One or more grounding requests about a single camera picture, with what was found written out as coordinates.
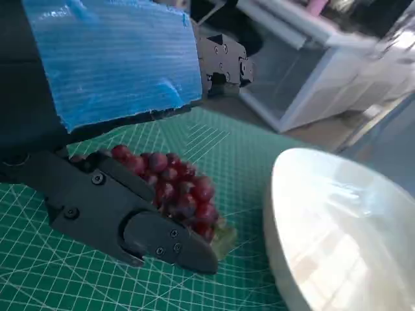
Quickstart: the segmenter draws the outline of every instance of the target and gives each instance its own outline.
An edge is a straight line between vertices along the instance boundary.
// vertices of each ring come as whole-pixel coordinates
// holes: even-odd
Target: grape
[[[202,236],[202,238],[204,238],[204,240],[208,243],[210,243],[213,239],[213,236],[215,235],[215,232],[212,228],[211,225],[209,224],[204,224],[202,222],[199,222],[197,224],[195,224],[192,229],[199,234],[200,236]]]
[[[207,176],[196,176],[193,178],[193,183],[200,186],[211,186],[212,180]]]
[[[174,181],[177,178],[177,170],[173,167],[167,167],[163,172],[161,172],[160,176],[165,181]]]
[[[111,154],[114,159],[120,161],[126,161],[127,158],[132,155],[130,149],[128,149],[128,147],[123,144],[119,144],[112,148]]]
[[[166,156],[170,167],[177,167],[178,165],[180,165],[180,158],[177,154],[169,153],[166,154]]]
[[[175,197],[176,192],[171,183],[161,182],[156,186],[156,201],[159,204],[170,202]]]
[[[208,202],[215,195],[215,188],[207,184],[196,184],[191,189],[191,194],[200,202]]]
[[[140,154],[140,157],[143,158],[145,168],[148,168],[148,160],[150,159],[151,153],[150,152],[143,152]]]
[[[158,177],[157,175],[153,174],[150,171],[146,171],[143,175],[141,175],[141,177],[151,186],[151,187],[155,187],[157,185],[158,182]]]
[[[192,178],[196,174],[196,168],[189,162],[185,162],[178,167],[178,173],[182,179]]]
[[[198,205],[195,217],[200,222],[214,224],[218,220],[219,214],[212,203],[203,203]]]
[[[148,167],[153,173],[160,173],[167,167],[167,157],[161,152],[154,152],[148,159]]]
[[[182,196],[184,194],[190,193],[191,189],[194,187],[195,185],[190,182],[190,181],[182,181],[181,183],[179,183],[178,185],[178,192],[179,195]]]
[[[130,156],[128,157],[125,162],[124,165],[134,174],[136,175],[141,175],[142,173],[144,173],[144,161],[143,158],[138,156]]]
[[[184,218],[193,217],[196,211],[196,200],[191,194],[187,193],[179,197],[174,213],[182,215]]]

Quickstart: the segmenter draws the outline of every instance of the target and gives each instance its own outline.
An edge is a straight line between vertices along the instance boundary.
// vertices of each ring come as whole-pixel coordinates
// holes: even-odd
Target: table
[[[263,195],[275,158],[302,143],[195,108],[117,128],[69,150],[88,154],[119,143],[136,153],[177,152],[213,178],[215,203],[239,232],[219,272],[197,275],[155,259],[131,268],[52,231],[42,195],[1,184],[0,310],[287,309],[265,254]]]

